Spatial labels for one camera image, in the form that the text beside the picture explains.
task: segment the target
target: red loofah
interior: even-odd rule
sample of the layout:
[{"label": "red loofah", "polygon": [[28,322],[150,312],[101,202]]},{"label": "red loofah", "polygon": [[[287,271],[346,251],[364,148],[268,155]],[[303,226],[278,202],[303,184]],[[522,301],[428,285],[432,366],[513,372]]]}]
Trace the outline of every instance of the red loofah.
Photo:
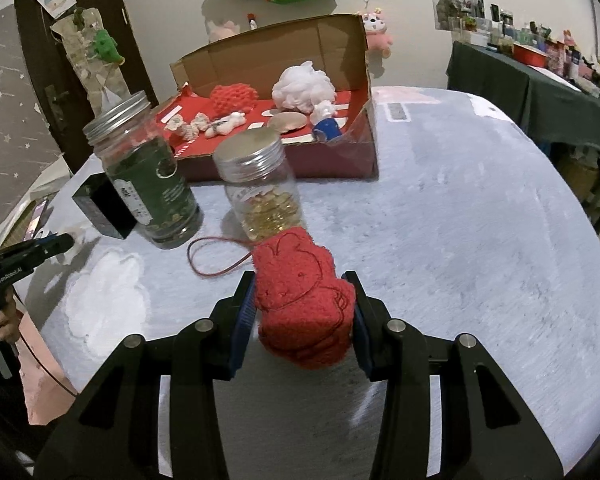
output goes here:
[{"label": "red loofah", "polygon": [[236,83],[216,86],[209,98],[218,117],[224,117],[233,112],[251,112],[258,101],[258,93],[245,83]]},{"label": "red loofah", "polygon": [[340,361],[350,346],[356,293],[336,277],[331,253],[295,227],[252,254],[263,345],[303,368]]}]

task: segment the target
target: glass jar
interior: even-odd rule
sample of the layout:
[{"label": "glass jar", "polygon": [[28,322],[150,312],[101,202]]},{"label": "glass jar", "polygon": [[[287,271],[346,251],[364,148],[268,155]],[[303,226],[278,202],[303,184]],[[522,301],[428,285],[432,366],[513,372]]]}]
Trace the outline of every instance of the glass jar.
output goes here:
[{"label": "glass jar", "polygon": [[171,249],[197,232],[202,212],[176,171],[144,91],[96,117],[84,134],[145,237]]},{"label": "glass jar", "polygon": [[252,128],[231,136],[213,158],[249,240],[259,242],[285,229],[304,227],[298,186],[277,131]]}]

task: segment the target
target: hand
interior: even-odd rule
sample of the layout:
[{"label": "hand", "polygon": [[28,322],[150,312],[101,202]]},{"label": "hand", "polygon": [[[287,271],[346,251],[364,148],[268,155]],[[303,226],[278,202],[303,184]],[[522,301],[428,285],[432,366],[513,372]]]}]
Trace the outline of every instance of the hand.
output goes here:
[{"label": "hand", "polygon": [[20,316],[13,299],[13,287],[5,293],[6,306],[0,311],[0,341],[15,343],[20,339]]}]

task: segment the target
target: silver metal lid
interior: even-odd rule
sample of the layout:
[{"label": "silver metal lid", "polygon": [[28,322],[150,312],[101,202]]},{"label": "silver metal lid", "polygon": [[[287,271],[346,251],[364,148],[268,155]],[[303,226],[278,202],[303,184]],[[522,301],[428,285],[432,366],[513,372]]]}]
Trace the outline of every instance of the silver metal lid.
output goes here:
[{"label": "silver metal lid", "polygon": [[151,103],[147,99],[144,90],[133,94],[126,101],[97,116],[82,129],[84,135],[87,137],[87,142],[93,146],[150,106]]},{"label": "silver metal lid", "polygon": [[253,128],[223,140],[214,150],[222,180],[248,182],[275,170],[285,160],[280,134],[272,128]]}]

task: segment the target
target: wallpaper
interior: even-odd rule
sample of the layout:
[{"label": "wallpaper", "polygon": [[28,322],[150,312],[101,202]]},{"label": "wallpaper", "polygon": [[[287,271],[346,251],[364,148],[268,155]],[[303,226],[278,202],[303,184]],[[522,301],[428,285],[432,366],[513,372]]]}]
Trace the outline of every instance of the wallpaper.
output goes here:
[{"label": "wallpaper", "polygon": [[58,156],[29,81],[12,5],[0,10],[0,222]]}]

